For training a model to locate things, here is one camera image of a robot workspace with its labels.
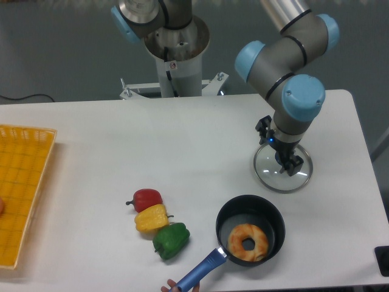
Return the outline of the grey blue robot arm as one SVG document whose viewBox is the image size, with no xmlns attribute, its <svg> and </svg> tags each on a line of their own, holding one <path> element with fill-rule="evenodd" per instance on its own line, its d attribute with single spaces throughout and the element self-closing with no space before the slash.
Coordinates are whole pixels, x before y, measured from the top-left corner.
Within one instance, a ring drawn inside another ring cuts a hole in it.
<svg viewBox="0 0 389 292">
<path fill-rule="evenodd" d="M 294 176 L 304 164 L 295 148 L 325 100 L 322 83 L 298 70 L 332 49 L 340 32 L 333 18 L 313 14 L 304 1 L 261 4 L 281 37 L 271 45 L 245 45 L 235 59 L 235 70 L 274 109 L 256 130 L 260 142 L 275 150 L 281 171 Z M 143 41 L 155 58 L 163 97 L 201 94 L 201 58 L 210 32 L 194 16 L 191 1 L 119 1 L 111 15 L 126 40 Z"/>
</svg>

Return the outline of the person's hand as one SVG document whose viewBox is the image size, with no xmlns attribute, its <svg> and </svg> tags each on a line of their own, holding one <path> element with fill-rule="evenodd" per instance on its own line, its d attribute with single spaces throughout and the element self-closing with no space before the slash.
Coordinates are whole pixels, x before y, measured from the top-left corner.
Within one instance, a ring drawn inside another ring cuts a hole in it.
<svg viewBox="0 0 389 292">
<path fill-rule="evenodd" d="M 172 280 L 172 279 L 168 279 L 167 280 L 167 287 L 166 286 L 162 286 L 160 288 L 161 292 L 181 292 L 182 290 L 177 286 L 177 283 Z M 200 290 L 200 283 L 197 283 L 193 288 L 192 288 L 192 292 L 199 292 Z"/>
</svg>

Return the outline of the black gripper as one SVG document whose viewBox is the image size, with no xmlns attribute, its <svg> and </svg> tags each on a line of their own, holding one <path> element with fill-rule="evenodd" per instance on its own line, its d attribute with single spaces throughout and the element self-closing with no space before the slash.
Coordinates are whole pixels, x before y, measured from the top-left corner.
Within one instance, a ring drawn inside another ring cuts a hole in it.
<svg viewBox="0 0 389 292">
<path fill-rule="evenodd" d="M 294 176 L 301 170 L 304 160 L 300 156 L 294 155 L 298 143 L 299 141 L 283 142 L 275 136 L 272 137 L 272 148 L 275 150 L 275 158 L 280 160 L 280 173 Z"/>
</svg>

